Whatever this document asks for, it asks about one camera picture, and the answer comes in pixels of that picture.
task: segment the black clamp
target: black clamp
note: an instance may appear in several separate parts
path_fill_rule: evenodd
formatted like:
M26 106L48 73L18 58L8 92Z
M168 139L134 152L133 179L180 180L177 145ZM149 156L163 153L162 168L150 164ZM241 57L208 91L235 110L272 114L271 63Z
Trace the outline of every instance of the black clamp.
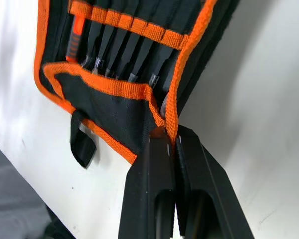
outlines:
M177 207L184 239L253 239L225 170L180 126L175 156L163 128L154 130L128 171L119 239L170 239Z

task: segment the screwdriver handle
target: screwdriver handle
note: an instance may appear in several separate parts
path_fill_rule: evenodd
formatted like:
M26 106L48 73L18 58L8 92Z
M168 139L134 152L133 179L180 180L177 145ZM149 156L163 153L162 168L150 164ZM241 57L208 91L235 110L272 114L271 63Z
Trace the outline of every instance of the screwdriver handle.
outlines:
M68 62L77 62L77 52L81 41L84 21L85 18L83 16L74 17L68 49L65 57Z

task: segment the black fabric tab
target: black fabric tab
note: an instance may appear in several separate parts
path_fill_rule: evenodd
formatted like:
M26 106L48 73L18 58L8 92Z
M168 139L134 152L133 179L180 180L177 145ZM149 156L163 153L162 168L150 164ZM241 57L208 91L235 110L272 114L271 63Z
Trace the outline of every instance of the black fabric tab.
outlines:
M76 110L71 117L71 151L76 161L84 168L86 168L94 152L96 146L92 139L80 130L80 125L85 115L82 111Z

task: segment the tool roll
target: tool roll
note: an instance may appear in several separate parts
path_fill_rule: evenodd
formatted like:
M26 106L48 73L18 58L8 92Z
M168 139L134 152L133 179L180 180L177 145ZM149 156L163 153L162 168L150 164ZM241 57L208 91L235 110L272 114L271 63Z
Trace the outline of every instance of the tool roll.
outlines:
M83 123L133 163L149 133L178 115L238 0L39 0L34 78L72 114L71 151L96 146Z

